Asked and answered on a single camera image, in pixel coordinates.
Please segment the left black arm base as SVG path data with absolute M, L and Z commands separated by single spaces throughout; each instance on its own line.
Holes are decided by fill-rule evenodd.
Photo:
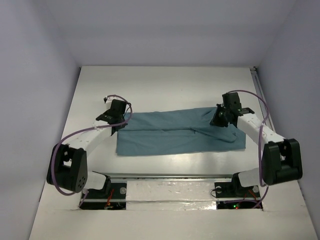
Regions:
M 127 182 L 113 180 L 110 176 L 102 189 L 88 189 L 82 192 L 79 208 L 81 210 L 126 210 Z

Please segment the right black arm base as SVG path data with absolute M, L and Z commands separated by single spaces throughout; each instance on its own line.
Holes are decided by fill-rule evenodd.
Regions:
M 261 195 L 257 185 L 243 187 L 238 173 L 231 181 L 215 182 L 210 195 L 216 199 L 218 210 L 263 209 Z

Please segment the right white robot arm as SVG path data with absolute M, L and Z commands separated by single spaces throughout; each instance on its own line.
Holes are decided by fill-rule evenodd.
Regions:
M 243 107 L 238 91 L 223 94 L 210 125 L 218 130 L 233 130 L 249 137 L 258 147 L 258 167 L 234 173 L 229 182 L 217 182 L 218 198 L 243 198 L 258 187 L 269 187 L 299 180 L 303 176 L 299 142 L 287 139 L 266 125 L 249 107 Z

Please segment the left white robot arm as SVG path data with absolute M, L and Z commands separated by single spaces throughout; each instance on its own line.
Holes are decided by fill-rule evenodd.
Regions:
M 46 182 L 62 195 L 71 196 L 86 189 L 101 198 L 110 194 L 110 178 L 88 171 L 88 156 L 105 139 L 125 128 L 133 111 L 131 103 L 119 95 L 108 95 L 103 101 L 106 110 L 95 118 L 93 126 L 65 136 L 52 149 Z

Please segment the teal t shirt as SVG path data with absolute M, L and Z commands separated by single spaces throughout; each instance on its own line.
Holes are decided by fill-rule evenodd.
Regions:
M 210 124 L 215 112 L 215 107 L 135 112 L 117 133 L 116 153 L 137 157 L 245 150 L 244 132 Z

